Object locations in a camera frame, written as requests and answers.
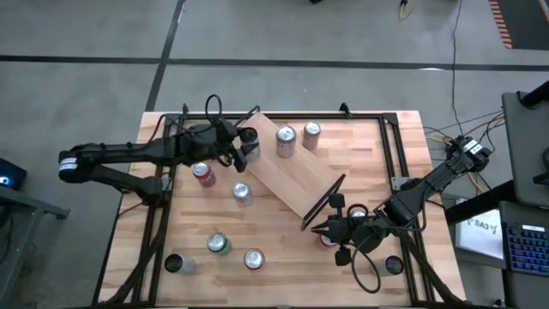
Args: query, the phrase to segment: can lid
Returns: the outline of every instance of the can lid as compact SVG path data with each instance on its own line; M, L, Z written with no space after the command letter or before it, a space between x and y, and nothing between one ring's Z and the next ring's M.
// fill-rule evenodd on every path
M250 193L250 187L245 183L236 183L232 188L235 197L246 197Z
M404 263L400 257L390 256L385 259L385 268L393 275L399 275L404 270Z
M192 167L192 173L195 176L204 176L208 173L208 165L206 163L198 163Z
M170 254L164 262L164 267L168 272L178 272L183 267L183 258L178 254Z
M263 256L263 252L261 252L259 249L250 249L246 252L246 255L244 256L244 263L248 268L251 268L253 270L260 268L264 262L265 257Z
M240 140L242 142L253 142L257 139L257 131L254 128L246 128L244 132L240 134Z
M320 240L328 246L336 245L328 236L320 235Z
M358 218L363 216L366 216L366 212L364 212L364 210L362 209L356 209L351 213L352 218Z
M291 126L285 125L278 129L276 136L283 142L290 142L295 138L295 130Z
M211 251L221 251L226 243L226 236L223 233L213 233L208 237L208 248Z
M309 122L305 125L305 131L312 135L320 133L320 124Z

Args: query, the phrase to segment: white paper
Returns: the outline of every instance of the white paper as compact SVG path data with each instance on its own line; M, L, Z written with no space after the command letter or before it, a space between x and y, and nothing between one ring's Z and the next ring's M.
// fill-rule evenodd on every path
M494 209L457 223L455 246L503 260L504 240L499 210Z

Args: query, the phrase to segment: wooden board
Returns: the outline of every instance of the wooden board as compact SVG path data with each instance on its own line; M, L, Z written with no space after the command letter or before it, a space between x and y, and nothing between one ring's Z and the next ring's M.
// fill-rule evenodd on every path
M336 173L301 145L303 125L293 128L297 141L290 158L280 158L276 154L276 132L280 126L263 114L256 113L242 126L256 129L261 145L261 157L249 163L247 170L296 214L305 218L341 173Z
M146 140L160 113L146 113L138 139ZM398 112L409 172L423 177L431 171L431 160L417 112ZM337 173L346 173L340 192L347 204L364 203L375 207L389 194L383 147L374 120L322 120L323 137L313 150L324 164ZM305 121L276 121L277 125L303 127ZM389 139L396 170L395 144ZM337 267L334 250L320 250L315 235L300 232L301 218L250 173L237 174L234 168L213 164L218 184L203 189L188 167L179 167L175 181L172 211L164 257L173 252L191 255L197 263L196 276L179 276L162 270L157 306L404 306L409 305L404 275L385 277L378 294L366 294L354 282L350 267ZM130 172L150 175L154 166L132 164ZM240 209L232 199L235 181L251 184L255 201ZM129 195L121 209L138 202ZM430 263L448 287L464 299L444 212L427 204L428 225L423 232ZM108 299L122 284L137 261L147 209L140 207L118 220L110 257L100 291ZM320 215L317 221L324 220ZM218 257L206 249L206 238L213 231L226 233L233 251ZM251 272L244 267L245 251L258 247L265 252L264 269ZM373 259L389 254L400 256L400 244L389 236L374 252ZM373 287L375 278L369 264L357 263L361 280ZM419 295L423 295L419 268L414 267ZM148 280L142 290L147 296Z

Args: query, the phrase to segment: gray concrete floor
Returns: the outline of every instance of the gray concrete floor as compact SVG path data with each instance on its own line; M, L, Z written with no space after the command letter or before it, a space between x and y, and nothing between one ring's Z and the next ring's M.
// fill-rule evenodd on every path
M159 58L176 2L2 1L0 55ZM188 0L171 57L449 64L456 5L411 1L414 12L398 22L397 0L316 6L306 0ZM456 37L459 64L549 60L549 52L505 49L487 0L463 0ZM134 141L156 67L0 62L0 130L6 132L0 157L29 171L26 193L72 209L67 221L46 218L40 226L39 249L18 282L16 300L38 301L39 308L90 303L120 195L103 185L63 183L57 154L77 143ZM497 111L501 93L529 90L546 79L540 72L458 71L459 118ZM170 65L155 110L180 110L183 103L202 110L211 93L223 98L227 111L255 104L263 110L335 110L345 101L354 110L420 110L424 125L433 127L455 122L449 71ZM445 132L458 134L456 127ZM483 175L494 186L511 173L504 130L491 137L498 151ZM465 179L447 192L474 195ZM460 271L471 301L490 304L503 296L499 270L460 263Z

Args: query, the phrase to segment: desk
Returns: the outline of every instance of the desk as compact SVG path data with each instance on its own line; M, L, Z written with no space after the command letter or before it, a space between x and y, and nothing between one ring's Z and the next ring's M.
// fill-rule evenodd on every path
M158 112L143 115L138 142L148 140L160 115ZM412 177L423 177L432 166L419 113L398 112L397 115L409 172ZM302 128L306 121L275 122ZM352 118L318 122L323 132L319 146L313 152L332 169L347 175L340 189L346 196L347 206L353 203L363 203L370 209L378 206L390 194L390 186L377 121ZM389 144L395 154L395 140L390 138ZM395 156L392 159L399 170L398 159ZM383 278L378 294L363 292L354 281L350 266L335 266L334 251L317 249L316 235L300 232L301 218L251 174L237 174L233 167L222 168L217 163L212 167L217 184L209 189L203 189L197 183L188 167L178 167L163 257L173 252L189 254L196 260L197 275L179 276L162 270L155 305L410 304L404 275ZM154 166L132 164L130 173L139 177L149 176L154 173ZM233 201L232 185L237 180L246 181L252 187L254 203L247 209L239 209ZM139 203L137 196L128 195L122 200L120 211L136 203ZM443 209L429 203L425 208L428 225L423 237L427 258L452 292L464 299ZM118 219L105 274L98 286L99 301L111 297L135 266L146 215L147 208L139 207ZM313 224L324 220L325 216L320 215ZM218 257L206 248L206 238L218 230L232 241L233 250L225 257ZM267 261L264 268L255 273L247 270L243 263L244 253L251 247L260 248ZM401 255L399 241L392 236L372 252L371 257L382 258L389 254ZM375 277L369 264L361 260L358 269L365 285L373 287ZM419 295L424 295L417 264L413 269ZM147 296L150 276L151 265L145 274L142 297Z

